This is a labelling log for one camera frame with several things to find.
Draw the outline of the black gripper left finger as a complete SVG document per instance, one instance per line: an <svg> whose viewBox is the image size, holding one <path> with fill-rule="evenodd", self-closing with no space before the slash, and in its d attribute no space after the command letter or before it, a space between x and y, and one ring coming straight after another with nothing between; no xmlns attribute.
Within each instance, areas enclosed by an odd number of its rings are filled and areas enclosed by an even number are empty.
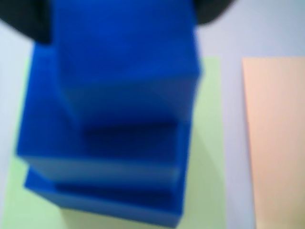
<svg viewBox="0 0 305 229"><path fill-rule="evenodd" d="M50 0L0 0L0 19L36 42L51 43Z"/></svg>

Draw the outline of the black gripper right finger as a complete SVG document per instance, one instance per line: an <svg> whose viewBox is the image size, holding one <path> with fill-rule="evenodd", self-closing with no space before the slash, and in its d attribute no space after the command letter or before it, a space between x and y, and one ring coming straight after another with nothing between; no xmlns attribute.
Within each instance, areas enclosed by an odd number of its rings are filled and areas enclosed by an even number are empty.
<svg viewBox="0 0 305 229"><path fill-rule="evenodd" d="M197 25L206 25L218 19L235 0L195 0Z"/></svg>

